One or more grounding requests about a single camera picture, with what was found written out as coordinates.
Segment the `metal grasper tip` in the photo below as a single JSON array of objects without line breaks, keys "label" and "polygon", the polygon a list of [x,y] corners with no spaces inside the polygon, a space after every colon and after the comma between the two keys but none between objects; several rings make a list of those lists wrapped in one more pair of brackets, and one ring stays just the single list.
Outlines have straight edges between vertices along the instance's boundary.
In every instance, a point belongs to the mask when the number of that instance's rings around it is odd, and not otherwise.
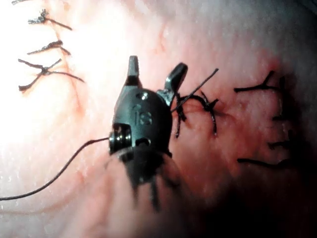
[{"label": "metal grasper tip", "polygon": [[130,56],[128,66],[128,76],[125,86],[141,86],[139,79],[139,61],[137,56]]},{"label": "metal grasper tip", "polygon": [[178,89],[184,82],[188,70],[188,66],[184,63],[179,63],[172,72],[168,75],[164,89],[177,93]]},{"label": "metal grasper tip", "polygon": [[187,70],[186,64],[179,63],[166,78],[164,90],[157,90],[157,94],[165,100],[169,107],[186,77]]}]

